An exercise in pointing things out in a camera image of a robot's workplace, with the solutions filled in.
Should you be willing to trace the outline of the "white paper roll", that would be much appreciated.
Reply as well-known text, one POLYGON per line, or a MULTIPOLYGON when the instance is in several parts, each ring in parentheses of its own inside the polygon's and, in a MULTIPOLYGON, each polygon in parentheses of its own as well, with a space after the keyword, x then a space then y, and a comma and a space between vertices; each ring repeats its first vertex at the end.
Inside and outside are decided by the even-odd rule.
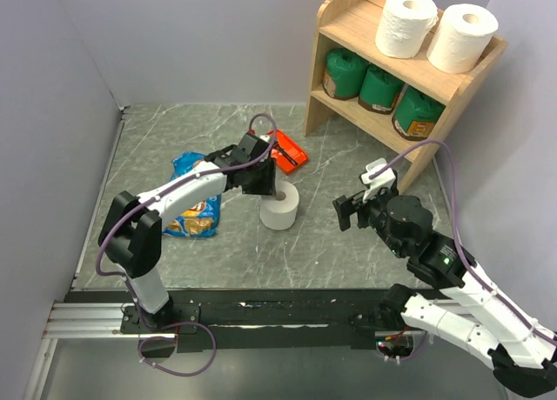
POLYGON ((375 45, 387 57, 413 58, 437 21, 438 8, 433 0, 386 0, 375 45))
POLYGON ((299 192, 287 181, 277 180, 274 196, 261 197, 259 216, 263 225, 271 230, 287 230, 295 222, 299 207, 299 192))
POLYGON ((426 57, 445 73, 468 72, 498 28, 498 20, 489 10, 475 4, 453 4, 444 11, 426 57))

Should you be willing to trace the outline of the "green roll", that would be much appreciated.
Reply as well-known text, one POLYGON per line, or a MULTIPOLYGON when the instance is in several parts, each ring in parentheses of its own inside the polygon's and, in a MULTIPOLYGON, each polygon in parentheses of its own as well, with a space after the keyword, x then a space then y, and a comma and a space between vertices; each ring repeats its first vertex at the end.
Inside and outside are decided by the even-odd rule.
POLYGON ((409 141, 427 139, 445 107, 414 87, 407 86, 393 113, 393 128, 409 141))
POLYGON ((358 104, 368 111, 388 115, 394 110, 404 85, 402 80, 370 64, 359 92, 358 104))
POLYGON ((335 48, 326 54, 322 85, 332 98, 355 98, 361 89, 369 63, 346 48, 335 48))

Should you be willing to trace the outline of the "white paper roll front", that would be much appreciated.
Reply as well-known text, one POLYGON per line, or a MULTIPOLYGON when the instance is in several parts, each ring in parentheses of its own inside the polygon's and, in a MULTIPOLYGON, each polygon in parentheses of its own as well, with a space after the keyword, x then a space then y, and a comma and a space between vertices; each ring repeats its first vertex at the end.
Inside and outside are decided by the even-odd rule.
POLYGON ((386 0, 375 45, 387 57, 413 58, 437 21, 438 8, 433 0, 386 0))

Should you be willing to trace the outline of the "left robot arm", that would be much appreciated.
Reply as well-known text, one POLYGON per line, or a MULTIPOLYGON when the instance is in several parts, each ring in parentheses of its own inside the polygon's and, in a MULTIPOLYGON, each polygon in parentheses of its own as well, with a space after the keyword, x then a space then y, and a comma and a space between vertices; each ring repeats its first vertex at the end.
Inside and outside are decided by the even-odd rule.
POLYGON ((239 143, 212 152, 181 177, 136 196, 123 191, 112 200, 98 239, 99 255, 117 265, 115 275, 124 279, 151 331, 166 330, 176 318, 157 270, 164 229, 186 210, 234 188, 247 195, 275 195, 275 142, 275 136, 248 131, 239 143))

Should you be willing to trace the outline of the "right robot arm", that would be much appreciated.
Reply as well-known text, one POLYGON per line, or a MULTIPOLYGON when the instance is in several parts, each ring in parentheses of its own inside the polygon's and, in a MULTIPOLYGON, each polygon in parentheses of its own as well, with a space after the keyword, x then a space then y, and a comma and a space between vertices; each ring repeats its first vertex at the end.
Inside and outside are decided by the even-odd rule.
POLYGON ((393 285, 377 314, 390 329, 420 328, 478 358, 513 393, 534 398, 556 388, 556 335, 505 298, 485 271, 455 241, 433 228, 433 215, 413 196, 383 188, 370 200, 359 192, 332 203, 341 230, 357 216, 372 228, 420 281, 450 298, 464 318, 402 284, 393 285))

